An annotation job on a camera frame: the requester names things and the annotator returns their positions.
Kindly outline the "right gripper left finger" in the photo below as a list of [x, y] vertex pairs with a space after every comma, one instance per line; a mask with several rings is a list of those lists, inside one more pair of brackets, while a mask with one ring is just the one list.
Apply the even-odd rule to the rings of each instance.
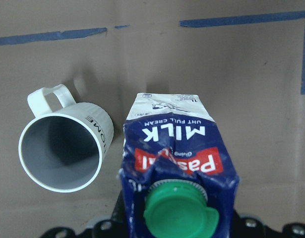
[[111, 215], [111, 223], [113, 235], [116, 238], [128, 238], [128, 224], [125, 213], [123, 192], [120, 191], [117, 201], [115, 203], [112, 215]]

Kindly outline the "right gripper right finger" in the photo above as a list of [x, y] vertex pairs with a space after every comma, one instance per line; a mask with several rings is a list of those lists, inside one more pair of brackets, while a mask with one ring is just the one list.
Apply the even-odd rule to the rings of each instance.
[[231, 238], [239, 238], [241, 232], [241, 218], [237, 211], [233, 209], [233, 218], [231, 223]]

